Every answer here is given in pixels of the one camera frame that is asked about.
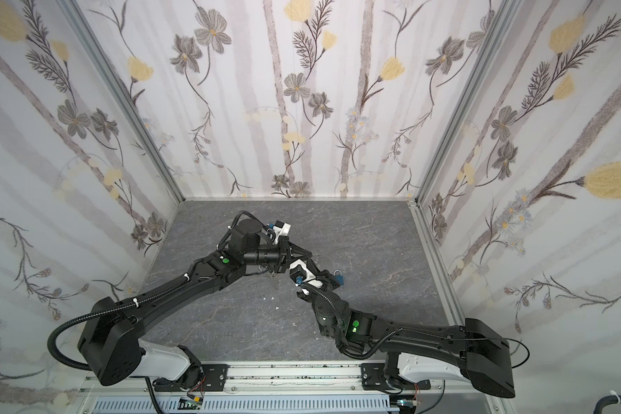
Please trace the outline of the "blue padlock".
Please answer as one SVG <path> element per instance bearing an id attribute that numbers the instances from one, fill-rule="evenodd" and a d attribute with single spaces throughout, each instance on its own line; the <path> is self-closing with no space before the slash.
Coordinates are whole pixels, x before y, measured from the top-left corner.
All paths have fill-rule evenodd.
<path id="1" fill-rule="evenodd" d="M 344 277 L 343 277 L 343 273 L 340 270 L 335 270 L 333 272 L 333 277 L 336 280 L 336 282 L 338 283 L 339 286 L 343 286 L 344 285 Z"/>

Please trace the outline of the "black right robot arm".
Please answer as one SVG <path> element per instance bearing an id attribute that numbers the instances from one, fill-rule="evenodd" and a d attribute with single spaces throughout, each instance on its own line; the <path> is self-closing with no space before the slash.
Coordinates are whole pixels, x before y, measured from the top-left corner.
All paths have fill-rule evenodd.
<path id="1" fill-rule="evenodd" d="M 298 296 L 312 305 L 321 334 L 334 340 L 338 351 L 365 361 L 382 352 L 416 355 L 446 362 L 479 392 L 499 397 L 516 396 L 508 339 L 479 319 L 463 325 L 399 324 L 378 315 L 355 310 L 335 292 L 340 286 L 332 274 L 315 274 L 309 260 L 296 260 L 290 278 Z"/>

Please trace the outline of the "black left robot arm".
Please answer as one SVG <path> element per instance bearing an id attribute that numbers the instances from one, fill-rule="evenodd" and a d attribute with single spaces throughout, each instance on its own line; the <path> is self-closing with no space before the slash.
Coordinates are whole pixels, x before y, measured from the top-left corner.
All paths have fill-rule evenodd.
<path id="1" fill-rule="evenodd" d="M 284 274 L 312 253 L 292 243 L 290 226 L 265 225 L 240 212 L 216 249 L 195 260 L 178 279 L 146 293 L 115 302 L 100 300 L 91 310 L 78 344 L 100 384 L 113 386 L 127 378 L 148 378 L 188 390 L 205 377 L 189 348 L 164 347 L 143 341 L 148 331 L 193 301 L 217 293 L 251 274 Z"/>

